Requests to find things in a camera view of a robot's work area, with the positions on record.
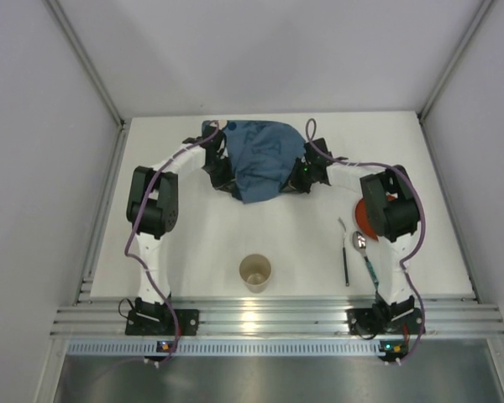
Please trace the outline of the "blue letter-print cloth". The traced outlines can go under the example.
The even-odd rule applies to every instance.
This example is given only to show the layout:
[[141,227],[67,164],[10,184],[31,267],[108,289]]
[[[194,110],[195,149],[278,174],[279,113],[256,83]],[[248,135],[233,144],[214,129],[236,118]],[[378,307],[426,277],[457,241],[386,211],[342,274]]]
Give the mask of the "blue letter-print cloth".
[[281,194],[305,141],[287,123],[263,120],[218,120],[202,123],[202,136],[226,134],[229,156],[244,204],[265,202]]

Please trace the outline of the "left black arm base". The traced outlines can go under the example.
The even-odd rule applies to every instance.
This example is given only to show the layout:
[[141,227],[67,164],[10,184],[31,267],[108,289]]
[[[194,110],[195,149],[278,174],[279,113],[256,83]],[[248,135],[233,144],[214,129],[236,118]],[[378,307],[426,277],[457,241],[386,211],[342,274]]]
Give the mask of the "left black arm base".
[[[196,336],[199,326],[199,310],[176,309],[179,336]],[[125,328],[127,336],[174,336],[176,323],[168,308],[163,307],[160,316],[131,311]]]

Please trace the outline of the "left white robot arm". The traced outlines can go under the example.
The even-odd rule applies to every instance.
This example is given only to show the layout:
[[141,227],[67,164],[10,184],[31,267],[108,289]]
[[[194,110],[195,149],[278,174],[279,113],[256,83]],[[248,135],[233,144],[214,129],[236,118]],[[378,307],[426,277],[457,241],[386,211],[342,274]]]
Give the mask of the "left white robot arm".
[[142,270],[138,293],[142,301],[163,304],[171,294],[168,270],[160,267],[160,253],[163,237],[177,223],[179,184],[203,170],[214,189],[239,194],[226,139],[223,130],[208,126],[201,136],[185,139],[172,156],[158,165],[134,169],[126,208],[132,229],[124,254],[136,260]]

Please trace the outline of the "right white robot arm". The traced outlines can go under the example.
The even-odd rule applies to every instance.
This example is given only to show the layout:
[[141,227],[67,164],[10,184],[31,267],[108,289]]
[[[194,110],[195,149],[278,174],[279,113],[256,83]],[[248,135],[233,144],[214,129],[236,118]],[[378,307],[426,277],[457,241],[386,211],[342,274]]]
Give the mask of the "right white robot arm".
[[294,164],[284,192],[308,193],[316,183],[360,195],[365,214],[379,243],[379,262],[368,264],[379,304],[400,317],[414,307],[414,294],[403,261],[416,243],[421,214],[405,169],[379,163],[335,160],[324,139],[304,145],[304,155]]

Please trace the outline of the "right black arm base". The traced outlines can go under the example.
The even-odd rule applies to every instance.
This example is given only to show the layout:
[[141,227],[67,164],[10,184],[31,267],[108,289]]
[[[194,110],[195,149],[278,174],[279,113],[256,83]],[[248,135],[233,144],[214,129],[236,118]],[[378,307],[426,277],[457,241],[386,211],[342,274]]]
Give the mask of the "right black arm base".
[[371,308],[353,308],[347,310],[346,314],[349,333],[364,339],[382,335],[416,336],[423,324],[419,309],[393,322],[380,319]]

